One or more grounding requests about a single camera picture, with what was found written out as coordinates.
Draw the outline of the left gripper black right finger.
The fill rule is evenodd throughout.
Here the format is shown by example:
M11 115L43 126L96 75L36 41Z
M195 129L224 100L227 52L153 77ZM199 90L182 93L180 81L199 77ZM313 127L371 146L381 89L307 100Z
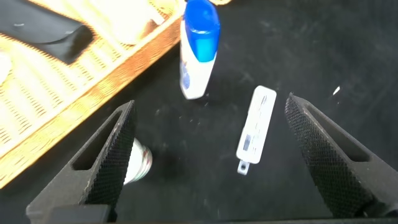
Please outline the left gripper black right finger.
M395 169L293 93L287 98L285 116L334 217L397 217Z

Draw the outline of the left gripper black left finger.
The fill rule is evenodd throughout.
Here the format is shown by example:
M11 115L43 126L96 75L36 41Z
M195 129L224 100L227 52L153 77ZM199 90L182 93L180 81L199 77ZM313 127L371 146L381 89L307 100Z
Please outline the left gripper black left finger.
M115 207L126 178L136 124L133 100L116 108L27 206L29 219L41 220L51 208L61 205Z

